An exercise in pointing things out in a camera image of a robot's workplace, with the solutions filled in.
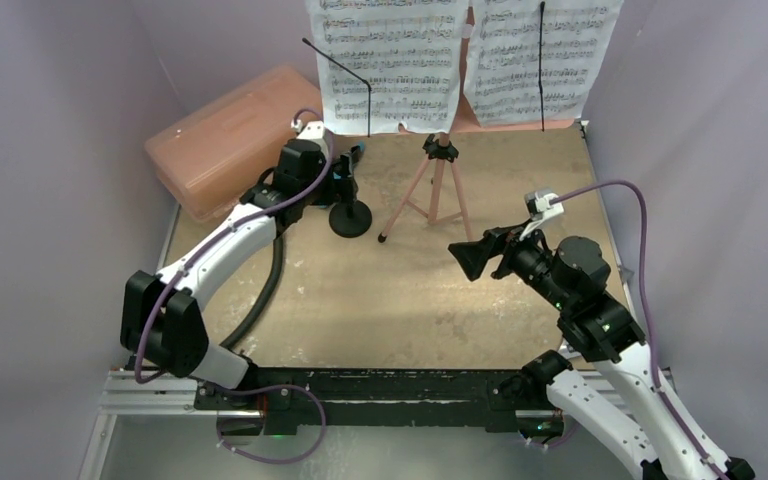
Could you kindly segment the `pink music stand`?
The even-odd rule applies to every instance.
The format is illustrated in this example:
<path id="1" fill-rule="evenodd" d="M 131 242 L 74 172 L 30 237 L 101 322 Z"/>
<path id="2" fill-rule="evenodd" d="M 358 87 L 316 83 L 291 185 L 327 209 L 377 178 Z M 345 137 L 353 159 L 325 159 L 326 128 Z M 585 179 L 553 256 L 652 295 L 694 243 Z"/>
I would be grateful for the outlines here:
<path id="1" fill-rule="evenodd" d="M 418 133 L 424 134 L 427 137 L 423 146 L 424 158 L 419 164 L 411 185 L 403 194 L 400 203 L 394 209 L 384 228 L 380 232 L 378 237 L 380 242 L 385 242 L 388 239 L 392 228 L 405 207 L 410 207 L 420 215 L 424 216 L 429 224 L 442 222 L 443 218 L 439 214 L 439 200 L 443 186 L 443 176 L 446 172 L 451 174 L 454 181 L 456 198 L 459 203 L 458 211 L 452 214 L 451 217 L 462 221 L 468 236 L 473 234 L 467 209 L 462 175 L 458 165 L 459 154 L 457 149 L 453 146 L 450 136 L 453 133 L 489 131 L 492 127 L 483 127 L 478 123 L 463 94 L 463 78 L 466 73 L 468 43 L 474 27 L 474 17 L 471 7 L 472 2 L 467 2 L 469 2 L 470 6 L 467 13 L 467 24 L 463 30 L 460 62 L 460 98 L 454 123 L 447 133 Z M 312 30 L 310 38 L 306 39 L 305 43 L 317 55 L 319 50 L 313 46 L 311 38 Z"/>

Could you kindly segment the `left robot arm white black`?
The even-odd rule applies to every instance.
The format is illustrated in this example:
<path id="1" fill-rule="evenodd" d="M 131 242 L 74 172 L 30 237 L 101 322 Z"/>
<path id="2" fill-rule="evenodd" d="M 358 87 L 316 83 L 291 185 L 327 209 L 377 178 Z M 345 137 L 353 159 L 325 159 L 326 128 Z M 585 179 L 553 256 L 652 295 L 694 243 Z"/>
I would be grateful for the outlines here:
<path id="1" fill-rule="evenodd" d="M 149 361 L 178 378 L 218 385 L 232 408 L 255 402 L 258 382 L 247 375 L 251 361 L 209 339 L 202 310 L 245 261 L 281 239 L 306 207 L 333 205 L 355 194 L 354 167 L 363 152 L 355 146 L 329 160 L 323 144 L 288 141 L 277 165 L 260 175 L 209 236 L 158 272 L 130 276 L 119 340 L 136 356 L 139 382 L 149 380 L 140 367 Z"/>

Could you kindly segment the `black microphone desk stand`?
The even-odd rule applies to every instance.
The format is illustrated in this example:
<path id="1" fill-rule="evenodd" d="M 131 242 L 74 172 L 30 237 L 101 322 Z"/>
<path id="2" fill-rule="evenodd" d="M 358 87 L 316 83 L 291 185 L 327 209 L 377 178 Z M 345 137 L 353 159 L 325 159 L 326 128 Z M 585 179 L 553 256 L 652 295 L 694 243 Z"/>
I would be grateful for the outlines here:
<path id="1" fill-rule="evenodd" d="M 356 238 L 366 233 L 372 224 L 370 208 L 358 199 L 352 203 L 338 203 L 329 212 L 329 226 L 343 238 Z"/>

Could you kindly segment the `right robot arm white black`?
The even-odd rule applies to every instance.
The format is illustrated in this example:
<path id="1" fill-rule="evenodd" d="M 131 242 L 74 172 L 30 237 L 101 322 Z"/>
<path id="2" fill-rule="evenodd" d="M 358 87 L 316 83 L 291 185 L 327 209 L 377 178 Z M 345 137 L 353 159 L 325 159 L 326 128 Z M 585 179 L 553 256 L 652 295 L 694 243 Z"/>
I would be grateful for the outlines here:
<path id="1" fill-rule="evenodd" d="M 551 403 L 570 415 L 636 479 L 755 478 L 747 460 L 729 456 L 704 433 L 666 381 L 639 323 L 606 290 L 611 268 L 599 244 L 569 236 L 550 249 L 540 230 L 525 239 L 521 230 L 494 228 L 479 241 L 452 243 L 448 250 L 471 281 L 499 257 L 493 278 L 514 274 L 555 307 L 563 339 L 625 407 L 588 386 L 555 350 L 524 367 L 524 399 L 536 407 Z"/>

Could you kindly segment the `sheet music page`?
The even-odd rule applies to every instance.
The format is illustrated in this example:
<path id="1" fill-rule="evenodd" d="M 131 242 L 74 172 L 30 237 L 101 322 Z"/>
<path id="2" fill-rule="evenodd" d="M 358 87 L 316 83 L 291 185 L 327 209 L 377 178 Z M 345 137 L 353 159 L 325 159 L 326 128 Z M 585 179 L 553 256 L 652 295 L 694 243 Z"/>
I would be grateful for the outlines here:
<path id="1" fill-rule="evenodd" d="M 474 1 L 463 93 L 483 127 L 576 120 L 620 1 Z"/>
<path id="2" fill-rule="evenodd" d="M 467 1 L 308 1 L 324 123 L 339 135 L 447 133 Z"/>

